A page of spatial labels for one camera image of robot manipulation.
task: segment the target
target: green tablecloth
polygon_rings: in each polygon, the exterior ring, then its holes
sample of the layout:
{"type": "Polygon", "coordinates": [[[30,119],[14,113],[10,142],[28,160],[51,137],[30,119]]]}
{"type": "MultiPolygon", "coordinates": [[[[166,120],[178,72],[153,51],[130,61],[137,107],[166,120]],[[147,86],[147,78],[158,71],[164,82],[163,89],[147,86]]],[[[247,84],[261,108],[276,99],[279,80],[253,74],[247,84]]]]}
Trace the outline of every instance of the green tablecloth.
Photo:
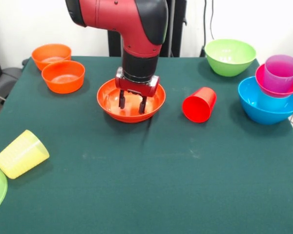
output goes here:
{"type": "Polygon", "coordinates": [[[74,57],[85,82],[50,92],[30,60],[0,113],[0,151],[25,129],[50,159],[15,180],[0,206],[0,234],[293,233],[293,129],[249,120],[241,79],[212,72],[204,58],[160,58],[167,100],[152,122],[124,124],[103,113],[98,88],[120,58],[74,57]],[[185,97],[217,92],[210,120],[188,121],[185,97]]]}

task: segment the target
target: white wall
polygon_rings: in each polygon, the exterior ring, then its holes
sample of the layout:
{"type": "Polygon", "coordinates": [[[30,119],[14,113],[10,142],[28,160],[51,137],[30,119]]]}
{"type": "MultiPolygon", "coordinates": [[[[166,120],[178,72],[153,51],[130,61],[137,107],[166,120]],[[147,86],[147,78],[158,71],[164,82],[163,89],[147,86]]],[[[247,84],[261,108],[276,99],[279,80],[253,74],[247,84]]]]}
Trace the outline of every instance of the white wall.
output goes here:
{"type": "MultiPolygon", "coordinates": [[[[207,42],[211,0],[208,0],[207,42]]],[[[203,45],[204,0],[188,0],[181,56],[197,57],[203,45]]],[[[214,0],[215,39],[252,44],[260,63],[273,54],[293,56],[293,0],[214,0]]],[[[38,46],[59,42],[73,55],[108,56],[105,30],[74,24],[64,0],[0,0],[0,63],[21,66],[38,46]]]]}
{"type": "MultiPolygon", "coordinates": [[[[211,40],[208,2],[207,42],[211,40]]],[[[203,37],[204,0],[188,0],[188,26],[182,56],[199,56],[203,37]]],[[[253,45],[260,63],[273,54],[293,56],[293,0],[214,0],[212,31],[215,39],[239,39],[253,45]]]]}

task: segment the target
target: bowl rim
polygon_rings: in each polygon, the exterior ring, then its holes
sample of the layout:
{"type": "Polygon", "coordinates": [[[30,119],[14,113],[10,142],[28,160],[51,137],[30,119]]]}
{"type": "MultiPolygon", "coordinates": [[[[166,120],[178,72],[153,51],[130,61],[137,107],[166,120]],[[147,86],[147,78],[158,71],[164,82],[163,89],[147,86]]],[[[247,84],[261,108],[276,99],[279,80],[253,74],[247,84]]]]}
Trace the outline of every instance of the bowl rim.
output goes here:
{"type": "Polygon", "coordinates": [[[265,92],[269,93],[270,95],[273,94],[273,95],[276,95],[276,96],[290,96],[293,94],[293,91],[290,91],[290,92],[286,92],[286,93],[278,93],[278,92],[275,92],[275,91],[270,91],[268,90],[267,88],[265,88],[260,82],[258,82],[258,73],[265,68],[265,63],[260,65],[257,69],[256,69],[256,72],[255,72],[255,78],[256,78],[256,82],[257,84],[259,85],[260,89],[264,90],[265,92]]]}
{"type": "Polygon", "coordinates": [[[243,96],[241,95],[241,93],[240,93],[240,86],[242,85],[242,83],[246,82],[246,81],[249,80],[249,79],[254,79],[254,80],[256,81],[255,76],[252,76],[252,77],[248,77],[248,78],[243,79],[243,80],[239,83],[239,85],[238,85],[238,93],[239,93],[239,96],[240,96],[240,98],[241,98],[245,103],[247,103],[249,106],[251,106],[251,107],[253,107],[253,108],[257,109],[257,110],[260,110],[260,111],[265,112],[265,113],[268,113],[268,114],[290,114],[290,113],[293,113],[293,110],[290,111],[290,112],[289,112],[289,111],[287,111],[287,112],[266,111],[266,110],[261,109],[261,108],[259,108],[259,107],[257,107],[257,106],[250,105],[250,104],[244,99],[244,97],[243,97],[243,96]]]}
{"type": "Polygon", "coordinates": [[[41,49],[41,48],[44,48],[44,47],[47,47],[47,46],[54,46],[54,45],[59,45],[59,46],[62,46],[62,47],[66,47],[67,49],[69,49],[69,55],[66,56],[65,58],[61,59],[61,60],[58,60],[58,61],[63,61],[63,60],[67,60],[71,57],[72,55],[72,49],[68,46],[68,45],[65,45],[65,44],[62,44],[62,43],[48,43],[48,44],[43,44],[37,48],[35,48],[32,52],[31,52],[31,58],[33,59],[34,62],[40,62],[40,63],[43,63],[43,64],[51,64],[51,63],[54,63],[54,62],[43,62],[41,60],[38,60],[34,57],[34,53],[41,49]]]}
{"type": "Polygon", "coordinates": [[[73,60],[60,60],[60,61],[53,62],[53,63],[48,64],[47,66],[45,66],[45,67],[43,68],[43,70],[41,71],[41,77],[42,77],[42,79],[43,79],[46,83],[52,83],[52,84],[56,84],[56,85],[65,85],[65,84],[74,83],[75,81],[80,80],[81,78],[83,78],[84,75],[85,75],[85,67],[84,67],[84,65],[83,65],[82,63],[80,63],[80,62],[73,61],[73,60]],[[55,66],[56,64],[59,64],[59,63],[77,63],[78,65],[81,65],[81,67],[83,68],[83,73],[82,73],[80,76],[78,76],[78,79],[75,79],[75,80],[72,80],[72,81],[69,81],[69,82],[65,82],[65,83],[56,83],[56,82],[52,82],[51,80],[47,80],[47,79],[44,77],[44,75],[43,75],[43,73],[45,72],[45,70],[46,70],[47,68],[52,67],[52,66],[55,66]]]}
{"type": "Polygon", "coordinates": [[[212,41],[210,41],[206,46],[205,46],[205,48],[204,48],[204,50],[205,50],[205,53],[206,53],[206,55],[208,56],[208,57],[210,57],[210,58],[212,58],[213,60],[215,60],[215,61],[217,61],[217,62],[221,62],[221,63],[225,63],[225,64],[231,64],[231,65],[242,65],[242,64],[247,64],[247,63],[250,63],[250,62],[253,62],[255,59],[256,59],[256,56],[257,56],[257,52],[256,52],[256,50],[255,50],[255,48],[252,46],[252,45],[250,45],[249,43],[246,43],[245,41],[242,41],[242,40],[237,40],[237,39],[230,39],[230,38],[223,38],[223,39],[215,39],[215,40],[212,40],[212,41]],[[254,57],[252,58],[252,59],[249,59],[248,61],[246,61],[246,62],[235,62],[235,63],[227,63],[227,62],[223,62],[223,61],[221,61],[221,60],[219,60],[219,59],[217,59],[217,58],[214,58],[213,56],[211,56],[208,52],[207,52],[207,50],[208,50],[208,48],[209,48],[209,46],[211,45],[211,44],[213,44],[213,43],[216,43],[216,41],[228,41],[228,40],[230,40],[230,41],[235,41],[235,42],[240,42],[240,43],[242,43],[242,44],[245,44],[245,45],[247,45],[247,46],[249,46],[253,51],[254,51],[254,57]]]}
{"type": "MultiPolygon", "coordinates": [[[[113,112],[107,110],[107,109],[106,109],[104,106],[102,106],[102,105],[100,104],[100,102],[99,102],[99,92],[102,90],[102,88],[103,88],[107,83],[110,83],[110,82],[112,82],[112,81],[114,81],[114,80],[115,80],[115,78],[110,79],[110,80],[106,81],[104,84],[102,84],[102,85],[100,86],[100,88],[99,88],[98,91],[97,91],[97,103],[98,103],[99,106],[100,106],[105,112],[107,112],[109,115],[119,116],[119,115],[117,115],[117,114],[115,114],[115,113],[113,113],[113,112]]],[[[165,89],[163,88],[163,86],[162,86],[161,84],[158,84],[158,87],[157,87],[157,88],[159,88],[159,87],[160,87],[160,88],[163,90],[163,92],[164,92],[164,98],[163,98],[163,102],[161,103],[161,105],[159,105],[155,110],[153,110],[153,111],[150,112],[150,113],[144,113],[144,114],[142,114],[142,115],[129,116],[129,118],[145,117],[145,116],[148,116],[148,115],[150,115],[150,114],[152,114],[152,113],[155,114],[156,112],[158,112],[158,110],[164,105],[164,103],[165,103],[165,101],[166,101],[166,92],[165,92],[165,89]]]]}

